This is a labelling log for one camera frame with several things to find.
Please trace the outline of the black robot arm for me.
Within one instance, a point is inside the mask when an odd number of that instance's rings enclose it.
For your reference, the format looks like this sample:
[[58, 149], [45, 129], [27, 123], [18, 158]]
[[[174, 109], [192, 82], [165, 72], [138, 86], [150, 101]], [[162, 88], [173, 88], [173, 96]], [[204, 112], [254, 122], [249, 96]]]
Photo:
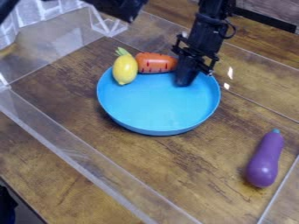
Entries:
[[212, 76], [222, 41], [236, 33], [234, 25], [226, 20], [230, 8], [229, 0], [200, 0], [189, 36], [176, 35], [172, 52], [177, 55], [174, 84], [178, 87], [188, 87], [198, 73]]

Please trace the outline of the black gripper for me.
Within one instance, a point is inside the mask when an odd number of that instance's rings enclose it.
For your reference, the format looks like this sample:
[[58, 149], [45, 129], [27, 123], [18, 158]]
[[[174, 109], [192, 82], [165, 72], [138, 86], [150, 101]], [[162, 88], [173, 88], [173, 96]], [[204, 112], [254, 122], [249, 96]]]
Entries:
[[172, 52], [178, 56], [174, 68], [174, 84], [178, 87], [188, 87], [198, 72], [212, 75], [222, 41], [234, 34], [236, 27], [225, 18], [196, 14], [189, 35], [177, 34], [172, 46]]

